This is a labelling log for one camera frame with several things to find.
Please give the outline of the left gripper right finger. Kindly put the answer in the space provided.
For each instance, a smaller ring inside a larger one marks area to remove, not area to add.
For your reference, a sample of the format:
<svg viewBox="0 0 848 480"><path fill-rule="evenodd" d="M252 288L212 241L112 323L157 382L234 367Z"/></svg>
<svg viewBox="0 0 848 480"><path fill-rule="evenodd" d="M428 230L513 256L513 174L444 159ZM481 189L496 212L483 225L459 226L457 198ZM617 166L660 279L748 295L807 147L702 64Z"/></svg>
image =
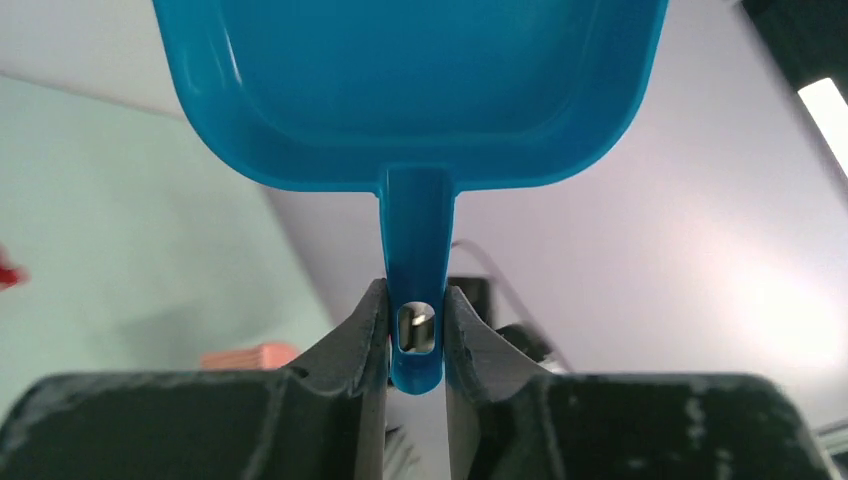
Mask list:
<svg viewBox="0 0 848 480"><path fill-rule="evenodd" d="M795 406L748 374L555 374L447 291L455 479L831 479Z"/></svg>

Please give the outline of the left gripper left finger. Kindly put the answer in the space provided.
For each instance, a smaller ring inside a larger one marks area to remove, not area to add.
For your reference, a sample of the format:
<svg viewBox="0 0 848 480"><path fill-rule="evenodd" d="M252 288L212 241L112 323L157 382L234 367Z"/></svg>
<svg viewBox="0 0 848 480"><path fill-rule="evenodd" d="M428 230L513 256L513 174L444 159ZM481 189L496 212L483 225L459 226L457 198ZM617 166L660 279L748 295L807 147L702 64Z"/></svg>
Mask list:
<svg viewBox="0 0 848 480"><path fill-rule="evenodd" d="M52 375L1 428L5 479L378 479L386 284L276 370Z"/></svg>

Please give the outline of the blue plastic dustpan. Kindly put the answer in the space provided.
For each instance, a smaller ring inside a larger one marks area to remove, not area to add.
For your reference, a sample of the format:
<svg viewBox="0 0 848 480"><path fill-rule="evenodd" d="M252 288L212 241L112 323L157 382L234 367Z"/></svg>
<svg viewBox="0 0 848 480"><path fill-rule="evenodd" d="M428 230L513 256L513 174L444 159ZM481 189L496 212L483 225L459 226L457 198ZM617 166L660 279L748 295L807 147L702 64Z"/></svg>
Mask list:
<svg viewBox="0 0 848 480"><path fill-rule="evenodd" d="M549 185L618 142L664 1L157 1L179 104L264 186L379 201L391 378L443 375L456 197Z"/></svg>

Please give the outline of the pink hand brush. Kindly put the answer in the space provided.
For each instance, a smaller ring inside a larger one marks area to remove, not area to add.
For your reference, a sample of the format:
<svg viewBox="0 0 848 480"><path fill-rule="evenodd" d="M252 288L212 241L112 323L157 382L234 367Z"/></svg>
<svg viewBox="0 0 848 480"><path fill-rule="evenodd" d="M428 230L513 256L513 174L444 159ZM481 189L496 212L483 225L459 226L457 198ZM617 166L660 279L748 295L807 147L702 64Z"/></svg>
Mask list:
<svg viewBox="0 0 848 480"><path fill-rule="evenodd" d="M251 347L205 354L200 360L203 370L276 370L294 359L300 351L287 343L269 342Z"/></svg>

